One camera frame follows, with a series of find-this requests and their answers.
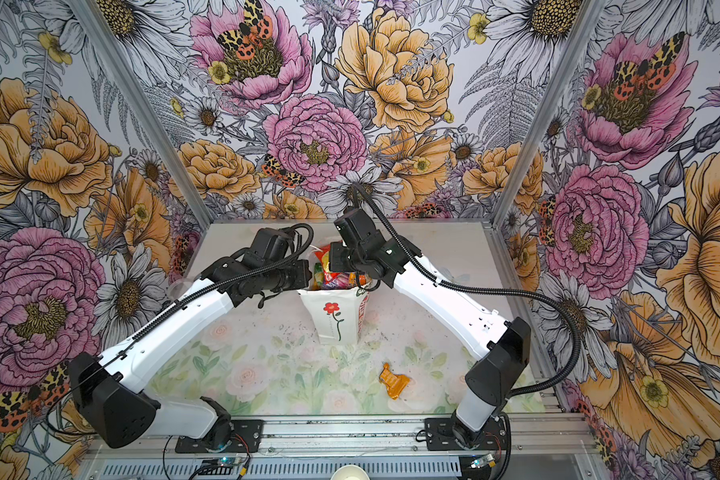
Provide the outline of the orange mango snack bag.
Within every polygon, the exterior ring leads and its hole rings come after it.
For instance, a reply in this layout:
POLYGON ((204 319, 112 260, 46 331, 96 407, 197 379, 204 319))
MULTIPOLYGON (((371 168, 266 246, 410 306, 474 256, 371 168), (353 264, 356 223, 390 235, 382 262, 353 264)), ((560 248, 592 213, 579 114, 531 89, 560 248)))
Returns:
POLYGON ((364 288, 369 282, 369 278, 362 273, 352 272, 349 274, 349 284, 351 288, 364 288))

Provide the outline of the white paper bag red flower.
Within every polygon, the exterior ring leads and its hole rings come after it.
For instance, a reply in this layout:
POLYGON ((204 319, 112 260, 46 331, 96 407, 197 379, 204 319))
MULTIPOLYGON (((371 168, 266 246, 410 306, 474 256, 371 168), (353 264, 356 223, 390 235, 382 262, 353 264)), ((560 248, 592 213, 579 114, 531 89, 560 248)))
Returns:
POLYGON ((307 260, 311 274, 313 265, 319 263, 325 276, 322 290, 312 291, 311 279, 306 289, 297 291, 312 319, 319 342, 322 345, 357 344, 370 294, 370 282, 364 288, 351 288, 350 273, 331 272, 328 245, 311 246, 307 260))

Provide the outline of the orange twisted candy wrapper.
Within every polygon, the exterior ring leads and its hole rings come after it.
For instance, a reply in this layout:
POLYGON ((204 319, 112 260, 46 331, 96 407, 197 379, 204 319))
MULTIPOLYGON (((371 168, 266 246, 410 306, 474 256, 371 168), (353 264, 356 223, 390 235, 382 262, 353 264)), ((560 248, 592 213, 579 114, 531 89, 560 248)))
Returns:
POLYGON ((384 363, 379 374, 379 382, 386 388, 387 395, 392 400, 397 400, 411 379, 404 374, 395 374, 389 363, 384 363))

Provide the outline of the green Fox's candy bag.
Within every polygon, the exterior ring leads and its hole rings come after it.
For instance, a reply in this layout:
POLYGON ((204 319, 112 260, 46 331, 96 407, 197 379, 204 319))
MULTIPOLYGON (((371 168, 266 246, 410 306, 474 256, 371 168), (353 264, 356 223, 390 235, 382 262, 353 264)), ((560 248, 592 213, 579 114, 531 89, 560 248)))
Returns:
POLYGON ((312 291, 322 290, 325 283, 325 276, 322 265, 315 263, 313 265, 312 281, 310 289, 312 291))

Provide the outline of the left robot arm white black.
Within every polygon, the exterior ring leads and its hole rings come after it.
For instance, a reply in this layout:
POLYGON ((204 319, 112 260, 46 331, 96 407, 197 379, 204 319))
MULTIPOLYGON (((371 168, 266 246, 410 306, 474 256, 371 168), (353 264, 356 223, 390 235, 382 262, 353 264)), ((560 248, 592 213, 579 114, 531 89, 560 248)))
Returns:
POLYGON ((170 400, 150 393, 153 376, 187 343, 248 298, 308 286, 305 259, 284 259, 258 268, 222 257, 155 319, 97 356, 80 354, 68 365, 77 411, 108 447, 143 437, 181 436, 209 452, 233 439, 230 414, 215 400, 170 400))

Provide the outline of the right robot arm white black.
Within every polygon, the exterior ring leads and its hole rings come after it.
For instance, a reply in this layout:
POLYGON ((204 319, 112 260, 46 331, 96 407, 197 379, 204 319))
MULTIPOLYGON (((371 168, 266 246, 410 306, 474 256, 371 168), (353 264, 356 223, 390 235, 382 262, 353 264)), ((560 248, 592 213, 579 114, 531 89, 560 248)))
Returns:
POLYGON ((459 446, 472 449, 528 365, 531 328, 519 317, 509 321, 448 288, 446 278, 427 257, 416 254, 414 259, 419 267, 393 240, 366 257, 341 241, 329 248, 332 271, 364 273, 409 297, 445 325, 476 360, 465 374, 466 393, 452 415, 451 434, 459 446))

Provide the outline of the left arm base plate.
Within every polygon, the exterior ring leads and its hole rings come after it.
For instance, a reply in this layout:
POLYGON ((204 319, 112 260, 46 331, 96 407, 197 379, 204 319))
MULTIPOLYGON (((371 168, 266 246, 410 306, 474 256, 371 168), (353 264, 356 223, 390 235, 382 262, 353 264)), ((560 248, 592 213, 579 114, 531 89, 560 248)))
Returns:
POLYGON ((222 421, 201 439, 179 437, 174 450, 179 454, 256 453, 263 427, 264 421, 258 419, 222 421))

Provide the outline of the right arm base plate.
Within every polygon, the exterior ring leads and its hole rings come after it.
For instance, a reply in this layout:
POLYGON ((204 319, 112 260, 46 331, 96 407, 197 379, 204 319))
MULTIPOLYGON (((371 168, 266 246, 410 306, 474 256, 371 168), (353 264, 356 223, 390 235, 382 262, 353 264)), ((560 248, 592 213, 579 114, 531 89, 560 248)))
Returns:
POLYGON ((494 451, 506 449, 510 435, 505 416, 489 418, 480 431, 472 431, 455 417, 424 419, 423 439, 428 451, 494 451))

